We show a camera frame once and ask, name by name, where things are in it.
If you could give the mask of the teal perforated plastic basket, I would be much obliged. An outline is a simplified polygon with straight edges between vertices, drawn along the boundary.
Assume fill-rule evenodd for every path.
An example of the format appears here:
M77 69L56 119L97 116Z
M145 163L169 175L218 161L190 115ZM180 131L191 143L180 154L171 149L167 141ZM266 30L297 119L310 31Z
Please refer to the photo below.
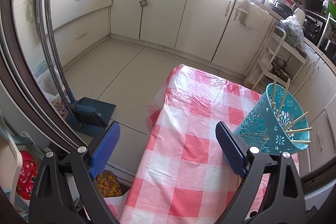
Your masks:
M261 152L270 155L280 155L283 152L295 154L306 150L309 144L294 144L291 140L310 140L310 132L298 134L286 134L284 132L285 130L308 128L309 124L306 117L290 128L282 129L283 126L301 116L304 111L296 99L287 92L280 116L276 118L285 88L277 84L274 111L271 106L272 90L273 83L270 83L257 104L232 134L241 137L248 146L257 147Z

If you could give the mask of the single separate wooden chopstick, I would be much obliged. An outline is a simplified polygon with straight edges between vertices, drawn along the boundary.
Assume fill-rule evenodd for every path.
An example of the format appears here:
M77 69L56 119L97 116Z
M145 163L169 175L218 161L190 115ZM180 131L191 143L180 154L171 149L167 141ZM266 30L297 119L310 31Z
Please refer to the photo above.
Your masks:
M275 110L276 107L276 87L277 87L277 76L274 76L273 79L273 90L272 90L272 110Z

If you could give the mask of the cream kitchen cabinets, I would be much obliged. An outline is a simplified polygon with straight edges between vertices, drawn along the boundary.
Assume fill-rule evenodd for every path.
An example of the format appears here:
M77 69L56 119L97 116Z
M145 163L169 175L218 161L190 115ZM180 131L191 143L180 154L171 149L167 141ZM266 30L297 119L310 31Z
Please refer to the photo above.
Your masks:
M244 84L278 16L260 31L237 11L243 0L51 0L58 54L76 98L115 103L121 140L111 162L135 172L150 135L145 108L179 62ZM335 67L309 41L290 92L313 128L299 155L303 173L335 156Z

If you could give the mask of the colourful patterned bag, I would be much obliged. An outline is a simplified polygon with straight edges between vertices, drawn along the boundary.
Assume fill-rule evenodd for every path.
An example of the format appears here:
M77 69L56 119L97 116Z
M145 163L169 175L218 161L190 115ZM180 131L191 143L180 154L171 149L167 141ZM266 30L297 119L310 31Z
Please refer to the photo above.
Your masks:
M104 198L120 197L123 195L120 183L109 170L104 170L101 174L98 174L94 182Z

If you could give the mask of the blue broom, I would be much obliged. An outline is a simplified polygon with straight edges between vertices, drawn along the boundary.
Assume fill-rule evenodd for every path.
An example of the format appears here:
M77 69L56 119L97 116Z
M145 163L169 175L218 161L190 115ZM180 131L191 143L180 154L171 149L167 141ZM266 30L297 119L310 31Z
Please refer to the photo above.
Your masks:
M51 0L35 0L35 8L38 34L49 73L68 114L73 115L72 109L77 100L68 85L58 54L52 26Z

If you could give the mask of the red white checkered tablecloth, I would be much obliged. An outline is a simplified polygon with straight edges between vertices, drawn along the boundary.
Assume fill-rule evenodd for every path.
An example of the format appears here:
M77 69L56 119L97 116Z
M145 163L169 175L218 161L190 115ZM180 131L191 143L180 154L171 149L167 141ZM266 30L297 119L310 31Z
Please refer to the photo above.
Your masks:
M215 127L264 133L251 113L260 95L180 65L151 108L152 128L130 191L106 203L121 223L214 223L240 183L224 160Z

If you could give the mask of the blue dustpan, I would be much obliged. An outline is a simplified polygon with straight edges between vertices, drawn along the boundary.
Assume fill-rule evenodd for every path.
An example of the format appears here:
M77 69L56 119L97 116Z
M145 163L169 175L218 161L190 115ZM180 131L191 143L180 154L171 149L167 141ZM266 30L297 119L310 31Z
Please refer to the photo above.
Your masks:
M73 115L69 114L66 122L73 130L96 137L108 128L115 108L115 104L83 97L74 104Z

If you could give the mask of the white storage rack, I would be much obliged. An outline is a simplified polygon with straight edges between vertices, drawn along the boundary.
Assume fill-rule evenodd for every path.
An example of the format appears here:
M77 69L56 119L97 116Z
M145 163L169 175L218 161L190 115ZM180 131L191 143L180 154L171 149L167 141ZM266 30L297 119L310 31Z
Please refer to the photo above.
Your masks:
M256 63L244 80L244 86L258 93L263 93L266 86L276 77L279 85L290 85L296 79L304 66L308 64L309 56L305 48L294 48L285 41L286 32L279 26L274 26Z

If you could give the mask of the green vegetable plastic bag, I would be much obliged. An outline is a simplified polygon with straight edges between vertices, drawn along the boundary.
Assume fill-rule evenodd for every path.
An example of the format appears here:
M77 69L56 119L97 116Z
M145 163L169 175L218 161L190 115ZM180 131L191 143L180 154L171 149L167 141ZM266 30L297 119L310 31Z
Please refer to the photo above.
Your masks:
M303 45L303 29L299 21L288 16L286 19L280 20L278 26L286 32L285 41L293 48Z

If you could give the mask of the white hanging bin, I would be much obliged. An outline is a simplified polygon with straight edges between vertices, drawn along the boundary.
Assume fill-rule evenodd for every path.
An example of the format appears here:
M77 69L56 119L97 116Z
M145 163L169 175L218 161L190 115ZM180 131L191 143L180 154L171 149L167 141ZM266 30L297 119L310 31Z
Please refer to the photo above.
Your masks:
M237 11L243 14L242 24L253 31L260 31L269 16L267 11L247 0L238 2Z

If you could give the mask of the white thermos jug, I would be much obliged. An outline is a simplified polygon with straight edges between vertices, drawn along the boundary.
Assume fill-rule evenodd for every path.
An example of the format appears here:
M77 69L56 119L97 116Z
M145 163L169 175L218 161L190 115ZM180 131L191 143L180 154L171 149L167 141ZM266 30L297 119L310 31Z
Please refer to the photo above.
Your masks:
M305 21L305 8L299 3L295 3L292 8L293 17L299 22L300 26L303 26Z

